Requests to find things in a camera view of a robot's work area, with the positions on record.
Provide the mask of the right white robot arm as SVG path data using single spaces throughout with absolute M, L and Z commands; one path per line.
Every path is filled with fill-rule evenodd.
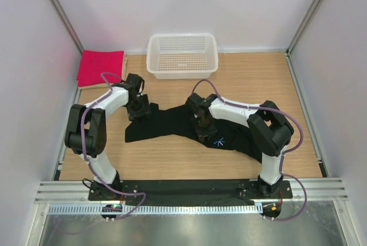
M 201 143 L 218 134 L 214 123 L 216 120 L 225 120 L 247 128 L 253 143 L 261 153 L 258 190 L 267 197 L 279 191 L 283 180 L 283 155 L 288 149 L 294 129 L 273 102 L 249 105 L 232 103 L 214 94 L 203 98 L 192 93 L 185 104 L 194 114 L 193 126 Z

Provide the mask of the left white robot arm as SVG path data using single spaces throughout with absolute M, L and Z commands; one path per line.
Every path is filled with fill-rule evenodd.
M 148 96 L 143 93 L 145 81 L 139 75 L 129 73 L 125 81 L 107 85 L 109 90 L 96 100 L 71 107 L 64 142 L 86 162 L 96 184 L 122 194 L 118 171 L 106 153 L 107 119 L 121 107 L 126 108 L 131 122 L 148 118 L 151 109 Z

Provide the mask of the black t-shirt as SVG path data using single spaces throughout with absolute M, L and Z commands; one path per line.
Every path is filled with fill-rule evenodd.
M 128 125 L 124 137 L 126 143 L 178 135 L 197 141 L 208 148 L 234 150 L 258 162 L 262 160 L 262 153 L 246 126 L 213 119 L 209 126 L 201 127 L 199 119 L 186 105 L 160 110 L 157 103 L 150 103 L 150 109 L 149 118 L 138 118 Z

